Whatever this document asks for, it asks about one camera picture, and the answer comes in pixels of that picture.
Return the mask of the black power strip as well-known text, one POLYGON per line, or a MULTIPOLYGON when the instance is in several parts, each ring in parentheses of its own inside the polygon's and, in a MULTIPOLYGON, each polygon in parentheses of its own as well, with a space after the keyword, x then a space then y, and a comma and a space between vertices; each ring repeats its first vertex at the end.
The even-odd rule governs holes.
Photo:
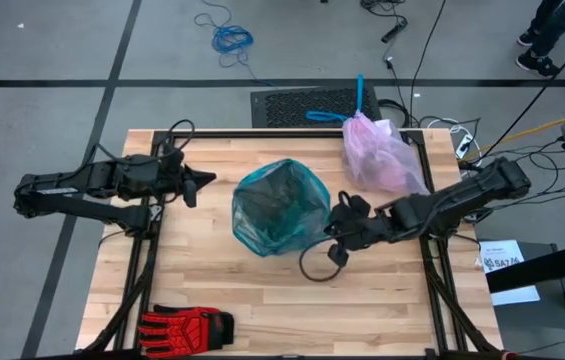
POLYGON ((402 30, 408 26, 408 21, 406 19, 399 20, 394 27, 384 34, 381 38, 383 43, 388 43, 393 38, 395 38, 402 30))

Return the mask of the pink translucent drawstring trash bag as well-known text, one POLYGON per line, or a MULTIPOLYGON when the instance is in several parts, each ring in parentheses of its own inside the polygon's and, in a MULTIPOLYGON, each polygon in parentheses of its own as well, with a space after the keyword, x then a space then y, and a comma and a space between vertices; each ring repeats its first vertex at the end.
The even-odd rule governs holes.
POLYGON ((341 121, 343 161, 353 182, 364 189, 428 195, 420 164, 390 120, 372 121, 362 112, 364 78, 357 77, 356 111, 352 116, 310 110, 311 121, 341 121))

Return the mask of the white printed paper sheet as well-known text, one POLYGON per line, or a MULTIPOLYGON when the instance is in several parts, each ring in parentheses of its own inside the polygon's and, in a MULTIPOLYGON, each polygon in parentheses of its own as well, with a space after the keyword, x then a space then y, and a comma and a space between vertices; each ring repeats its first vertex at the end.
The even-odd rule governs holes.
MULTIPOLYGON (((525 261, 516 240, 484 241, 479 248, 480 260, 476 263, 482 266, 485 274, 525 261)), ((491 301, 494 306, 538 302, 539 300, 540 296, 534 285, 491 293, 491 301)))

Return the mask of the grey cart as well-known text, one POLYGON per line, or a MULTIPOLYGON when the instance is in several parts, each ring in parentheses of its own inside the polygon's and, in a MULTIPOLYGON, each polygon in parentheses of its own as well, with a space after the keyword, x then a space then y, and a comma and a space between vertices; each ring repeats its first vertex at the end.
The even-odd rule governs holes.
MULTIPOLYGON (((554 244, 517 242, 525 261, 563 250, 554 244)), ((522 342, 513 338, 520 335, 537 342, 535 348, 524 351, 528 355, 547 355, 551 350, 565 355, 565 278, 533 285, 538 302, 494 306, 504 343, 521 350, 522 342)))

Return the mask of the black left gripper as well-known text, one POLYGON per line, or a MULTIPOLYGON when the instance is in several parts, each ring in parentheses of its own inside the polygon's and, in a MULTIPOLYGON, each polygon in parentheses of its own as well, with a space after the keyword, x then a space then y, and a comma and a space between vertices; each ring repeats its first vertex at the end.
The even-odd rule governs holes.
POLYGON ((160 157, 159 192, 162 194, 173 193, 182 195, 183 182, 192 180, 199 191, 217 178, 213 172, 188 170, 182 165, 184 153, 175 147, 164 147, 160 157))

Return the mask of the black metal beam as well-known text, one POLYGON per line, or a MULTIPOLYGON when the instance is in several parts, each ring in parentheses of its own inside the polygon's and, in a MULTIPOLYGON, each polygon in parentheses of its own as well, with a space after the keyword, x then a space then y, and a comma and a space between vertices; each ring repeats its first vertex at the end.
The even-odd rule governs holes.
POLYGON ((487 274, 491 293, 565 278, 565 249, 517 263, 487 274))

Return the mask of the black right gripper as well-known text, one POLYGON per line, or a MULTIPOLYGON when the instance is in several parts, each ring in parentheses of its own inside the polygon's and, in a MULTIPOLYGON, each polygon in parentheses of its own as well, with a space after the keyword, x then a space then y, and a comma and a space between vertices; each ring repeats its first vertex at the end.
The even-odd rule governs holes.
POLYGON ((350 251, 366 249, 387 240, 388 231, 383 221, 378 217, 371 218, 370 212, 371 205, 361 196, 340 191, 324 233, 350 251))

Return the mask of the teal plastic trash bag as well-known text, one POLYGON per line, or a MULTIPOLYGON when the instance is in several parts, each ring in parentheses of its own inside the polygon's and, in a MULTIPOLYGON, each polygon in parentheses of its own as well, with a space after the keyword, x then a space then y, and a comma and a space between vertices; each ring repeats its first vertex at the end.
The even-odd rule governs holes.
POLYGON ((233 235, 260 257, 300 251, 323 235, 331 195, 304 164, 287 158, 244 177, 232 196, 233 235))

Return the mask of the red and black work glove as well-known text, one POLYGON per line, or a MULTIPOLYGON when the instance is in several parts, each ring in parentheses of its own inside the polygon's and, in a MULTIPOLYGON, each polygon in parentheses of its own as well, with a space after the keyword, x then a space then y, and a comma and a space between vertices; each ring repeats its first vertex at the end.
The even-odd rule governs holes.
POLYGON ((213 307, 167 307, 155 305, 141 315, 139 343, 151 360, 221 350, 234 343, 232 314, 213 307))

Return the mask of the person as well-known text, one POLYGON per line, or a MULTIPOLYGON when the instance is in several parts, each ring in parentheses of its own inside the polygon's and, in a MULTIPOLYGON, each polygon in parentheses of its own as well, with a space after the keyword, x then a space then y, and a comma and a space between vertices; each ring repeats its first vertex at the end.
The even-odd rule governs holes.
POLYGON ((517 38, 527 50, 516 58, 516 65, 543 77, 556 76, 560 69, 549 53, 564 33, 565 0, 542 0, 529 27, 517 38))

